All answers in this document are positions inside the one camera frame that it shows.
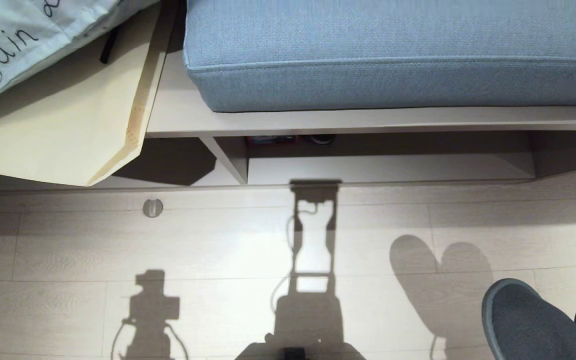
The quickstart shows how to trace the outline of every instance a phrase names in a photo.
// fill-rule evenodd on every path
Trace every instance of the cushion seam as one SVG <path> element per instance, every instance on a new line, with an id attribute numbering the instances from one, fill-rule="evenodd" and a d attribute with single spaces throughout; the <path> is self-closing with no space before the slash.
<path id="1" fill-rule="evenodd" d="M 185 54 L 186 69 L 192 73 L 221 73 L 236 71 L 257 71 L 263 69 L 288 69 L 288 68 L 318 68 L 326 66 L 366 66 L 366 65 L 388 65 L 388 64 L 491 64 L 508 63 L 522 64 L 527 66 L 542 66 L 544 64 L 560 64 L 562 66 L 576 66 L 576 58 L 568 57 L 392 57 L 375 59 L 348 59 L 348 60 L 317 60 L 317 61 L 274 61 L 260 63 L 241 64 L 211 64 L 194 66 L 188 64 L 188 57 Z"/>

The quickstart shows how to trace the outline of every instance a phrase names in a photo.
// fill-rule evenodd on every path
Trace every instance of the light wood floor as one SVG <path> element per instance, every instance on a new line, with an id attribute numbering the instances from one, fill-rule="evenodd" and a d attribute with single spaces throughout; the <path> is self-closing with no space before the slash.
<path id="1" fill-rule="evenodd" d="M 144 216 L 147 199 L 162 215 Z M 334 236 L 334 294 L 330 278 L 299 294 L 283 280 L 294 202 L 288 188 L 0 195 L 0 360 L 266 360 L 304 338 L 313 360 L 491 360 L 480 303 L 502 278 L 574 316 L 576 173 L 344 186 L 329 233 L 327 204 L 299 205 L 297 270 L 325 271 Z"/>

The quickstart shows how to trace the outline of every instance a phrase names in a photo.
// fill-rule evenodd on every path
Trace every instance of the blue fabric cushion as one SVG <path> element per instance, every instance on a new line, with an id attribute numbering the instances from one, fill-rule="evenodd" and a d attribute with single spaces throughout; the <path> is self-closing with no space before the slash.
<path id="1" fill-rule="evenodd" d="M 576 0 L 188 0 L 216 112 L 576 106 Z"/>

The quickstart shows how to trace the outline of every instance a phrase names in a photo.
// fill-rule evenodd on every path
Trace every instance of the black handwritten letters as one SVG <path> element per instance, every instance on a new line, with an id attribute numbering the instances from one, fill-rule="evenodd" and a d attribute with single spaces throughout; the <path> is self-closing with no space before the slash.
<path id="1" fill-rule="evenodd" d="M 61 0 L 43 0 L 43 13 L 52 18 L 55 15 L 55 10 L 59 8 Z M 14 58 L 27 50 L 32 43 L 38 42 L 39 37 L 33 36 L 26 30 L 18 29 L 12 34 L 8 34 L 5 30 L 0 30 L 3 39 L 0 43 L 0 66 L 14 61 Z M 4 73 L 0 69 L 0 83 L 4 80 Z"/>
<path id="2" fill-rule="evenodd" d="M 62 0 L 43 0 L 43 13 L 48 16 L 48 18 L 53 17 L 53 9 L 57 9 Z"/>

